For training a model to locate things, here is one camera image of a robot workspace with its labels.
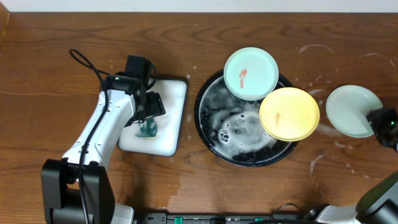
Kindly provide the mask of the green sponge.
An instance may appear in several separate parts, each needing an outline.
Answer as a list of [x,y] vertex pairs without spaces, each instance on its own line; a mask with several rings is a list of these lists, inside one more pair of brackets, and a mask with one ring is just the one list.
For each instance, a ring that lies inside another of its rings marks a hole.
[[154,138],[157,134],[158,127],[154,118],[147,119],[143,123],[138,124],[138,130],[135,136],[139,138]]

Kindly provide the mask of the light green plate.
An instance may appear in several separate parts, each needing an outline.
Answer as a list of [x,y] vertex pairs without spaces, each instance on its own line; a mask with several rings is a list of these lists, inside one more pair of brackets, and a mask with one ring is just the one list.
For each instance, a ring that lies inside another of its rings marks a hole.
[[330,123],[339,132],[354,138],[374,135],[366,116],[381,108],[381,100],[372,91],[357,85],[335,89],[326,101],[326,115]]
[[223,76],[232,94],[243,100],[254,101],[274,90],[279,79],[279,68],[265,50],[245,47],[227,59]]

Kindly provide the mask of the yellow plate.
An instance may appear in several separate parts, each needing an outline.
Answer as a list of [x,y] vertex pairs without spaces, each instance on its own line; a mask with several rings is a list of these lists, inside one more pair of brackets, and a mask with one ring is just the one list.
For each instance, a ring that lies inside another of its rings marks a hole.
[[303,140],[314,132],[320,121],[320,110],[306,91],[284,87],[264,98],[259,118],[271,136],[293,142]]

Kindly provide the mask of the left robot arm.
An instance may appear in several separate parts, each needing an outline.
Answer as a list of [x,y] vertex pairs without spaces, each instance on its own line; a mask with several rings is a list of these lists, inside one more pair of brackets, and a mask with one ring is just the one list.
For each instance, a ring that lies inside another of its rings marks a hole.
[[110,75],[97,106],[73,146],[41,169],[46,223],[131,224],[134,209],[116,203],[107,175],[123,128],[165,114],[160,95],[145,78]]

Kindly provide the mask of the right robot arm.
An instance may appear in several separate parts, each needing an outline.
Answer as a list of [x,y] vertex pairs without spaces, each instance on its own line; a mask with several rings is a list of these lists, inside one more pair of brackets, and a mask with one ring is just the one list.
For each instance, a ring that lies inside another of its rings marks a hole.
[[[384,107],[366,116],[377,141],[397,151],[397,111]],[[325,207],[315,218],[318,223],[397,224],[397,172],[364,194],[357,205]]]

